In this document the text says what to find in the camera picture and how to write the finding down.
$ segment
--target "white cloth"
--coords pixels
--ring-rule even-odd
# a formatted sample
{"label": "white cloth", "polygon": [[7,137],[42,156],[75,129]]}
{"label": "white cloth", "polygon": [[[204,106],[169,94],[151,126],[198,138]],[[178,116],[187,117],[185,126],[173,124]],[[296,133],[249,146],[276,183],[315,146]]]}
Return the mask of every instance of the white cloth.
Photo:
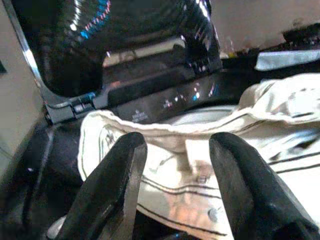
{"label": "white cloth", "polygon": [[214,133],[231,132],[260,152],[320,226],[319,93],[320,74],[266,81],[248,88],[235,111],[209,123],[194,115],[194,124],[142,125],[95,111],[81,126],[78,169],[85,180],[121,135],[140,132],[148,155],[137,209],[200,239],[233,239],[208,142]]}

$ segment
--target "black glossy panel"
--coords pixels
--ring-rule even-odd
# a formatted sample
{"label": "black glossy panel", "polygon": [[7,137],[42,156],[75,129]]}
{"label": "black glossy panel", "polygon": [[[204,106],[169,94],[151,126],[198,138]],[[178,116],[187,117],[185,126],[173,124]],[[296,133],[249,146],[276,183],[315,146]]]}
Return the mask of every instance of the black glossy panel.
{"label": "black glossy panel", "polygon": [[106,51],[184,36],[189,61],[219,57],[204,0],[12,0],[47,87],[75,97],[101,87]]}

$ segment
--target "white wall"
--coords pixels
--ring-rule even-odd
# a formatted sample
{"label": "white wall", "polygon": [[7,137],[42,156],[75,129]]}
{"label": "white wall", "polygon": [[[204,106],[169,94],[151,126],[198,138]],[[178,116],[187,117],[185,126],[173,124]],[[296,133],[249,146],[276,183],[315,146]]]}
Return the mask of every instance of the white wall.
{"label": "white wall", "polygon": [[270,47],[283,41],[281,32],[294,20],[309,24],[320,19],[320,0],[211,0],[221,49],[227,38],[235,50],[246,45]]}
{"label": "white wall", "polygon": [[0,176],[26,133],[35,123],[42,99],[24,59],[16,33],[0,1]]}

